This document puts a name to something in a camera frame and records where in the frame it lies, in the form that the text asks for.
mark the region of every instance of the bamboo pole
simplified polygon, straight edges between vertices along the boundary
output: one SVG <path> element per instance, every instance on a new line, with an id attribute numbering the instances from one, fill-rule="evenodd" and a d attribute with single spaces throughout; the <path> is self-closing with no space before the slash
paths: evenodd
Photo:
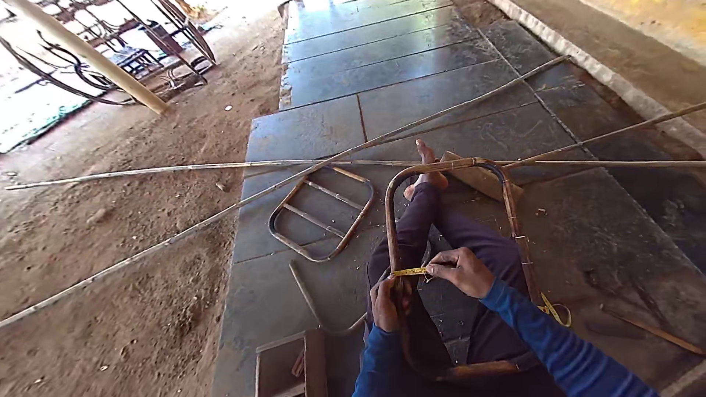
<path id="1" fill-rule="evenodd" d="M 139 170 L 126 170 L 116 172 L 103 172 L 100 174 L 85 175 L 66 179 L 56 179 L 53 181 L 33 182 L 29 184 L 18 184 L 5 186 L 5 190 L 29 189 L 41 186 L 54 186 L 59 184 L 70 184 L 94 181 L 96 179 L 107 179 L 116 177 L 127 177 L 142 174 L 158 174 L 161 172 L 176 171 L 199 171 L 199 170 L 223 170 L 232 168 L 250 167 L 291 167 L 292 165 L 312 165 L 324 162 L 324 160 L 270 160 L 251 162 L 221 162 L 213 164 L 193 164 L 175 165 L 172 167 L 142 168 Z M 499 165 L 512 165 L 516 160 L 497 160 Z M 394 161 L 394 160 L 339 160 L 330 165 L 382 165 L 389 167 L 414 167 L 420 165 L 419 161 Z M 531 166 L 553 167 L 553 166 L 584 166 L 584 167 L 633 167 L 633 168 L 704 168 L 704 160 L 655 160 L 655 161 L 593 161 L 593 160 L 539 160 L 534 161 Z"/>
<path id="2" fill-rule="evenodd" d="M 17 2 L 17 1 L 24 1 L 25 3 L 27 2 L 27 0 L 11 0 L 11 1 L 13 3 Z M 324 161 L 322 161 L 318 164 L 315 164 L 315 165 L 313 165 L 303 171 L 300 171 L 300 172 L 292 175 L 291 177 L 288 177 L 288 178 L 268 187 L 265 190 L 259 191 L 258 193 L 255 193 L 252 196 L 245 198 L 245 199 L 241 200 L 240 202 L 235 203 L 235 204 L 225 208 L 224 210 L 220 211 L 219 213 L 216 213 L 216 214 L 210 216 L 209 218 L 202 220 L 201 222 L 189 227 L 188 229 L 181 231 L 179 233 L 176 233 L 174 236 L 172 236 L 162 242 L 159 242 L 159 243 L 157 243 L 157 244 L 155 244 L 155 245 L 153 245 L 143 251 L 140 251 L 137 254 L 135 254 L 127 259 L 124 259 L 123 261 L 120 261 L 120 262 L 90 276 L 89 278 L 86 278 L 85 280 L 79 281 L 76 284 L 72 285 L 71 287 L 66 288 L 65 290 L 63 290 L 55 295 L 52 295 L 52 296 L 48 297 L 47 299 L 42 300 L 41 302 L 28 307 L 27 309 L 21 310 L 18 313 L 13 314 L 12 316 L 0 321 L 0 328 L 2 328 L 4 326 L 8 326 L 8 325 L 26 317 L 26 316 L 29 316 L 30 314 L 32 314 L 32 313 L 34 313 L 44 307 L 47 307 L 51 304 L 54 304 L 55 302 L 59 301 L 60 299 L 66 297 L 66 296 L 69 296 L 72 292 L 75 292 L 76 290 L 84 288 L 84 287 L 88 286 L 89 284 L 105 277 L 106 275 L 114 273 L 114 272 L 128 266 L 131 263 L 137 262 L 138 260 L 140 260 L 144 257 L 147 257 L 147 256 L 155 253 L 156 251 L 159 251 L 160 249 L 162 249 L 168 245 L 171 245 L 175 242 L 178 242 L 180 240 L 183 240 L 183 239 L 191 236 L 192 234 L 198 232 L 199 230 L 202 230 L 203 228 L 209 226 L 211 223 L 214 223 L 217 220 L 223 219 L 226 215 L 235 211 L 236 209 L 241 208 L 242 206 L 245 206 L 246 204 L 257 200 L 260 197 L 263 197 L 269 193 L 272 193 L 273 191 L 279 189 L 280 187 L 293 182 L 295 179 L 298 179 L 300 177 L 305 177 L 306 175 L 311 174 L 312 172 L 315 172 L 317 170 L 320 170 L 321 168 L 325 167 L 326 165 L 329 165 L 332 162 L 340 160 L 341 158 L 343 158 L 345 156 L 351 155 L 353 153 L 357 153 L 360 150 L 363 150 L 365 148 L 370 148 L 372 146 L 376 146 L 377 144 L 384 141 L 385 139 L 390 138 L 392 136 L 395 136 L 403 131 L 407 131 L 407 130 L 412 129 L 416 126 L 422 125 L 426 122 L 429 122 L 431 120 L 442 117 L 445 114 L 451 113 L 451 112 L 458 110 L 458 109 L 461 109 L 463 107 L 467 107 L 467 106 L 476 104 L 478 102 L 482 102 L 482 101 L 494 96 L 495 94 L 502 92 L 509 87 L 514 86 L 515 84 L 519 83 L 520 81 L 523 81 L 525 78 L 529 78 L 531 76 L 534 76 L 535 74 L 537 74 L 543 70 L 546 70 L 546 69 L 548 69 L 548 68 L 550 68 L 550 67 L 552 67 L 562 61 L 565 61 L 566 59 L 569 59 L 569 56 L 564 55 L 562 57 L 552 59 L 551 61 L 546 62 L 545 64 L 538 66 L 535 69 L 532 69 L 531 71 L 527 72 L 526 74 L 524 74 L 518 78 L 515 78 L 515 79 L 507 82 L 506 84 L 501 85 L 500 87 L 496 88 L 495 90 L 492 90 L 488 93 L 485 93 L 485 94 L 483 94 L 479 97 L 476 97 L 472 100 L 468 100 L 466 102 L 460 103 L 456 106 L 449 107 L 448 109 L 441 110 L 440 112 L 434 113 L 431 116 L 424 117 L 423 119 L 419 119 L 413 123 L 407 124 L 406 126 L 402 126 L 396 130 L 393 130 L 393 131 L 390 131 L 386 134 L 383 134 L 383 135 L 379 136 L 378 138 L 375 138 L 371 141 L 365 142 L 361 145 L 358 145 L 356 147 L 353 147 L 353 148 L 350 148 L 346 151 L 338 153 L 337 155 L 334 155 L 334 156 L 328 158 L 327 160 L 324 160 Z"/>
<path id="3" fill-rule="evenodd" d="M 696 111 L 698 111 L 698 110 L 702 110 L 702 109 L 706 109 L 706 102 L 701 102 L 701 103 L 699 103 L 699 104 L 697 104 L 697 105 L 693 105 L 693 106 L 690 106 L 690 107 L 686 107 L 686 108 L 684 108 L 684 109 L 682 109 L 682 110 L 679 110 L 679 111 L 677 111 L 677 112 L 672 112 L 672 113 L 664 114 L 664 115 L 662 115 L 662 116 L 658 116 L 658 117 L 655 117 L 655 118 L 652 118 L 652 119 L 649 119 L 649 120 L 645 120 L 645 121 L 643 121 L 643 122 L 641 122 L 641 123 L 633 124 L 633 125 L 631 125 L 631 126 L 627 126 L 627 127 L 623 128 L 623 129 L 615 130 L 615 131 L 609 132 L 609 133 L 607 133 L 607 134 L 598 135 L 598 136 L 595 136 L 595 137 L 593 137 L 593 138 L 591 138 L 591 139 L 587 139 L 587 140 L 585 140 L 585 141 L 581 141 L 581 142 L 574 143 L 573 145 L 564 146 L 563 148 L 554 149 L 554 150 L 551 150 L 551 151 L 546 152 L 546 153 L 542 153 L 542 154 L 538 154 L 538 155 L 532 156 L 532 157 L 530 157 L 530 158 L 526 158 L 526 159 L 524 159 L 524 160 L 515 161 L 515 162 L 512 163 L 512 164 L 506 165 L 505 168 L 510 169 L 510 168 L 519 167 L 519 166 L 521 166 L 521 165 L 532 164 L 533 162 L 536 162 L 537 160 L 540 160 L 540 159 L 543 159 L 543 158 L 547 158 L 547 157 L 549 157 L 549 156 L 551 156 L 551 155 L 555 155 L 555 154 L 557 154 L 557 153 L 566 152 L 567 150 L 571 150 L 571 149 L 574 149 L 574 148 L 578 148 L 579 146 L 583 146 L 583 145 L 585 145 L 586 143 L 591 143 L 591 142 L 600 141 L 600 140 L 602 140 L 602 139 L 608 138 L 609 136 L 622 134 L 622 133 L 625 133 L 625 132 L 628 132 L 628 131 L 634 131 L 634 130 L 636 130 L 636 129 L 641 129 L 642 127 L 653 126 L 653 125 L 655 125 L 655 124 L 659 124 L 659 123 L 665 122 L 665 121 L 667 121 L 667 120 L 675 119 L 675 118 L 677 118 L 677 117 L 682 117 L 682 116 L 684 116 L 684 115 L 687 115 L 687 114 L 689 114 L 689 113 L 694 113 L 694 112 L 696 112 Z"/>
<path id="4" fill-rule="evenodd" d="M 5 2 L 13 11 L 16 11 L 17 14 L 34 21 L 41 30 L 54 36 L 65 47 L 84 57 L 91 66 L 151 110 L 158 114 L 162 114 L 167 110 L 168 106 L 163 100 L 149 91 L 144 85 L 140 84 L 139 81 L 135 80 L 126 71 L 120 69 L 108 58 L 96 51 L 75 33 L 66 29 L 53 16 L 42 11 L 38 5 L 28 0 L 5 0 Z"/>

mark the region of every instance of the measuring tape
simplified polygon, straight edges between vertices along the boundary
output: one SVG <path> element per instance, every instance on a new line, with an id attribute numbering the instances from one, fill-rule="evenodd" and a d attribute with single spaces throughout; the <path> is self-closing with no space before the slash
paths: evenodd
<path id="1" fill-rule="evenodd" d="M 393 274 L 395 275 L 395 277 L 398 277 L 399 275 L 415 275 L 415 274 L 428 274 L 428 273 L 426 272 L 426 268 L 411 268 L 411 269 L 393 271 Z"/>
<path id="2" fill-rule="evenodd" d="M 569 308 L 564 306 L 563 304 L 559 304 L 559 303 L 552 304 L 546 298 L 546 296 L 544 295 L 544 292 L 540 292 L 540 294 L 542 294 L 542 300 L 544 300 L 544 304 L 546 306 L 537 306 L 539 308 L 539 310 L 542 310 L 544 313 L 551 314 L 552 316 L 554 316 L 554 319 L 559 324 L 561 324 L 563 326 L 571 326 L 571 311 L 569 310 Z M 566 322 L 561 321 L 561 317 L 559 316 L 559 313 L 557 313 L 556 310 L 554 309 L 555 306 L 563 307 L 564 309 L 566 309 L 566 312 L 568 313 L 568 319 L 566 320 Z"/>

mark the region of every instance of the toe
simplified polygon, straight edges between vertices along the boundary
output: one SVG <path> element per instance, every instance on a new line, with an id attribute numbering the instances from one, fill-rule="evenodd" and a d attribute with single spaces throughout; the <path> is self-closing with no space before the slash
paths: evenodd
<path id="1" fill-rule="evenodd" d="M 428 147 L 423 140 L 417 139 L 417 152 L 421 156 L 421 161 L 424 164 L 431 164 L 436 161 L 436 157 L 434 157 L 434 151 Z"/>

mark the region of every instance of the wooden pole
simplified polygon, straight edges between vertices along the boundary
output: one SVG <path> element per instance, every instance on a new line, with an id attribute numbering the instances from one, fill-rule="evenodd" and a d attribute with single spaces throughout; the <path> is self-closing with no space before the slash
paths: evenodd
<path id="1" fill-rule="evenodd" d="M 176 171 L 199 171 L 199 170 L 225 170 L 232 168 L 251 167 L 291 167 L 293 165 L 312 165 L 324 162 L 325 160 L 270 160 L 270 161 L 250 161 L 250 162 L 221 162 L 213 164 L 192 164 L 175 165 L 172 167 L 141 168 L 138 170 L 125 170 L 115 172 L 103 172 L 101 174 L 84 175 L 66 179 L 56 179 L 53 181 L 33 182 L 29 184 L 17 184 L 5 186 L 5 190 L 29 189 L 32 187 L 54 186 L 57 184 L 70 184 L 88 182 L 96 179 L 128 177 L 142 174 L 158 174 L 160 172 Z M 496 160 L 498 165 L 514 164 L 515 160 Z M 413 167 L 420 165 L 419 161 L 394 161 L 394 160 L 339 160 L 331 165 L 383 165 L 389 167 Z M 655 160 L 655 161 L 593 161 L 593 160 L 539 160 L 534 161 L 534 166 L 581 166 L 581 167 L 632 167 L 632 168 L 706 168 L 704 160 Z"/>
<path id="2" fill-rule="evenodd" d="M 5 0 L 5 2 L 17 14 L 34 21 L 41 30 L 54 36 L 63 46 L 85 58 L 91 66 L 151 110 L 158 114 L 162 114 L 167 110 L 168 106 L 163 100 L 140 84 L 126 71 L 120 69 L 108 58 L 96 51 L 75 33 L 66 29 L 53 16 L 42 11 L 38 5 L 30 3 L 28 0 Z"/>

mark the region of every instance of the sandy ground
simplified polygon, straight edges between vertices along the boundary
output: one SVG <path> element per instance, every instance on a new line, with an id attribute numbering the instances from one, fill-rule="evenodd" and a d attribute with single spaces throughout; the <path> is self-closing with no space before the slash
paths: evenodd
<path id="1" fill-rule="evenodd" d="M 169 114 L 92 105 L 1 156 L 0 185 L 244 160 L 251 119 L 277 111 L 282 29 L 274 7 L 227 18 L 206 36 L 220 66 Z M 241 179 L 181 172 L 0 191 L 0 316 L 236 202 Z M 0 329 L 0 397 L 208 395 L 234 218 Z"/>

